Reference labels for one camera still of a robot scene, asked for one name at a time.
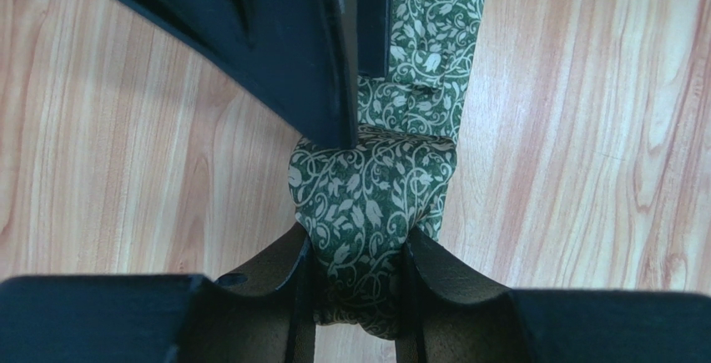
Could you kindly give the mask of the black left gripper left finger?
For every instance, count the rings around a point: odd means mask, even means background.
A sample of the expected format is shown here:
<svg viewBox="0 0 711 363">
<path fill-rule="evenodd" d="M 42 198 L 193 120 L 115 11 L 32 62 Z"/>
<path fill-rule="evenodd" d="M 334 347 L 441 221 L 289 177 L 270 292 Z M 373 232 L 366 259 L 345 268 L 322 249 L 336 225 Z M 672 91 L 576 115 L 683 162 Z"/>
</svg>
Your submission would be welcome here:
<svg viewBox="0 0 711 363">
<path fill-rule="evenodd" d="M 1 284 L 4 362 L 311 362 L 312 250 L 293 226 L 205 275 L 36 275 Z"/>
</svg>

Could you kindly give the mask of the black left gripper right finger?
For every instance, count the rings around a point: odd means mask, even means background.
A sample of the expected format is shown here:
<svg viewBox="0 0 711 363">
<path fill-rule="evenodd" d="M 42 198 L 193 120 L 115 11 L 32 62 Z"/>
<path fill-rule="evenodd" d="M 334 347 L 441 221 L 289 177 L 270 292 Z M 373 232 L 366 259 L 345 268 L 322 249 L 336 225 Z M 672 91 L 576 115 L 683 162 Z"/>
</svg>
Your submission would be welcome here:
<svg viewBox="0 0 711 363">
<path fill-rule="evenodd" d="M 401 250 L 399 362 L 707 362 L 710 299 L 512 289 L 418 229 Z"/>
</svg>

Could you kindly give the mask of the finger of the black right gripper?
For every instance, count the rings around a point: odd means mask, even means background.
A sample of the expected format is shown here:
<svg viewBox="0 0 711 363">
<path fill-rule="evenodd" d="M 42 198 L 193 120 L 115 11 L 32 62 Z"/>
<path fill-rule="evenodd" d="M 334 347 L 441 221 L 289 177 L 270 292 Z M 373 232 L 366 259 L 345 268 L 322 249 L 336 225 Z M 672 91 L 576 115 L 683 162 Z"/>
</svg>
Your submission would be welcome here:
<svg viewBox="0 0 711 363">
<path fill-rule="evenodd" d="M 384 78 L 389 70 L 392 0 L 357 0 L 359 74 Z"/>
<path fill-rule="evenodd" d="M 118 0 L 317 145 L 356 145 L 357 0 Z"/>
</svg>

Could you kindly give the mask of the green patterned tie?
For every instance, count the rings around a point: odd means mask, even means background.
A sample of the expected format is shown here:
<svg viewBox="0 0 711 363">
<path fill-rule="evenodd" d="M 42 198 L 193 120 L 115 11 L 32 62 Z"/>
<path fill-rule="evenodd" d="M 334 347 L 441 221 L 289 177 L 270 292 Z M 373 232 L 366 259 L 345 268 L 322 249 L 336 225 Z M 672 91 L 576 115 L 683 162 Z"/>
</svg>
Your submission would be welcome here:
<svg viewBox="0 0 711 363">
<path fill-rule="evenodd" d="M 385 340 L 400 325 L 400 250 L 437 239 L 485 0 L 392 0 L 388 72 L 358 79 L 358 140 L 290 156 L 295 217 L 315 256 L 318 325 Z"/>
</svg>

